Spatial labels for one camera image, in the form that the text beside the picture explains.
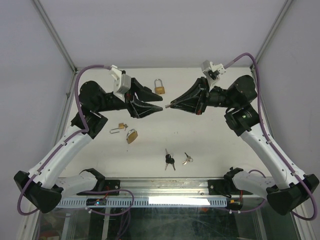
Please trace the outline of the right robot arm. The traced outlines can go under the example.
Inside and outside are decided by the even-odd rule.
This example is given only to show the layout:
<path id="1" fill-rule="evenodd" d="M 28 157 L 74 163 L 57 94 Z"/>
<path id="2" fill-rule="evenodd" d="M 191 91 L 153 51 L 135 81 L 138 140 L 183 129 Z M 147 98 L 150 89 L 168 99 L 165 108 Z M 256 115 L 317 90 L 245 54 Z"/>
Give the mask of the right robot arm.
<path id="1" fill-rule="evenodd" d="M 265 199 L 274 211 L 285 216 L 310 198 L 320 181 L 314 174 L 305 174 L 280 149 L 252 107 L 258 96 L 254 80 L 249 75 L 236 79 L 228 89 L 210 88 L 205 77 L 170 102 L 169 108 L 201 115 L 207 107 L 225 108 L 227 126 L 246 142 L 271 174 L 261 177 L 242 168 L 230 168 L 224 175 L 225 194 L 243 190 Z"/>

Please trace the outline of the small brass padlock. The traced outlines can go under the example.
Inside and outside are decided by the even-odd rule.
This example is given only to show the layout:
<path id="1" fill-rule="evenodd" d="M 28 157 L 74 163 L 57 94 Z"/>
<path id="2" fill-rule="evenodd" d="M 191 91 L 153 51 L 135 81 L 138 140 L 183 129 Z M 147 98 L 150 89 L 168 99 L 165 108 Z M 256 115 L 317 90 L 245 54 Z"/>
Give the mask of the small brass padlock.
<path id="1" fill-rule="evenodd" d="M 119 133 L 120 130 L 125 130 L 125 129 L 124 129 L 124 124 L 125 124 L 125 123 L 119 123 L 119 124 L 118 124 L 118 127 L 111 129 L 111 130 L 109 131 L 109 133 L 110 133 L 110 134 L 116 134 L 116 133 Z"/>

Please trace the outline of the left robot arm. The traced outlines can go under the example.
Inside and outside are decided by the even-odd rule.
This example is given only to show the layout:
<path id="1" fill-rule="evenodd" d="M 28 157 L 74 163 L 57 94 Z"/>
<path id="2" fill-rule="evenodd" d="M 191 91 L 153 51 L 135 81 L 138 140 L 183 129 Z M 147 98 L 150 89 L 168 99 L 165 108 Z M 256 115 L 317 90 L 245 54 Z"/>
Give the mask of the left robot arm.
<path id="1" fill-rule="evenodd" d="M 113 92 L 105 92 L 95 81 L 80 88 L 81 112 L 71 120 L 64 136 L 54 148 L 29 171 L 18 171 L 13 177 L 22 195 L 41 213 L 51 212 L 62 199 L 73 195 L 100 194 L 105 191 L 106 178 L 94 168 L 84 169 L 72 177 L 60 177 L 71 160 L 103 129 L 108 119 L 102 112 L 128 110 L 132 118 L 141 119 L 163 110 L 153 105 L 162 97 L 142 86 L 134 77 L 124 100 Z"/>

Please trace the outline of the medium brass padlock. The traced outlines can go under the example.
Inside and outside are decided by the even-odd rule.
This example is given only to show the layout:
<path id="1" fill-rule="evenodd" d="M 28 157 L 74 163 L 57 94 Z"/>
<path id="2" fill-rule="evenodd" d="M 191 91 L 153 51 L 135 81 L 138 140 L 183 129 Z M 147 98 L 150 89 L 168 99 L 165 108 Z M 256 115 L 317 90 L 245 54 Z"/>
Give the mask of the medium brass padlock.
<path id="1" fill-rule="evenodd" d="M 138 137 L 138 132 L 133 128 L 126 134 L 126 142 L 131 144 Z"/>

